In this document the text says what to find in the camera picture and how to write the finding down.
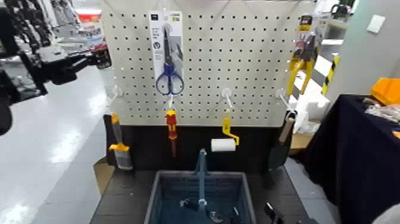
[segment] white pegboard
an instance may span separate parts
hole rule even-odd
[[[159,0],[100,0],[102,21],[125,95],[112,109],[123,125],[165,125],[168,97],[154,86],[149,10]],[[175,98],[179,125],[221,126],[232,90],[233,126],[281,126],[285,105],[275,91],[287,86],[299,17],[311,1],[175,0],[183,13],[185,90]]]

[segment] dark blue tablecloth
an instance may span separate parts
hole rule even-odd
[[[341,95],[307,147],[305,168],[342,224],[371,223],[400,203],[398,125],[365,114],[364,97]]]

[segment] basket handle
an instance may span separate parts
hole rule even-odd
[[[205,175],[208,175],[207,161],[205,156],[207,155],[205,149],[201,149],[199,158],[197,160],[195,173],[193,175],[199,176],[199,211],[205,211],[207,201],[205,200]]]

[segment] red screwdriver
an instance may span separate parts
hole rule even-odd
[[[176,112],[175,110],[167,111],[168,138],[171,140],[172,157],[176,156]]]

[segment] black table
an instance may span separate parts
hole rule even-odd
[[[126,175],[116,170],[93,215],[91,224],[143,223],[151,194],[153,171],[139,171]],[[308,216],[283,167],[270,172],[264,178],[258,174],[247,175],[257,223],[268,224],[264,214],[266,201],[285,215],[287,224],[298,220],[305,223]]]
[[[398,125],[365,114],[365,96],[341,95],[308,145],[310,178],[339,208],[343,224],[371,223],[400,203]]]

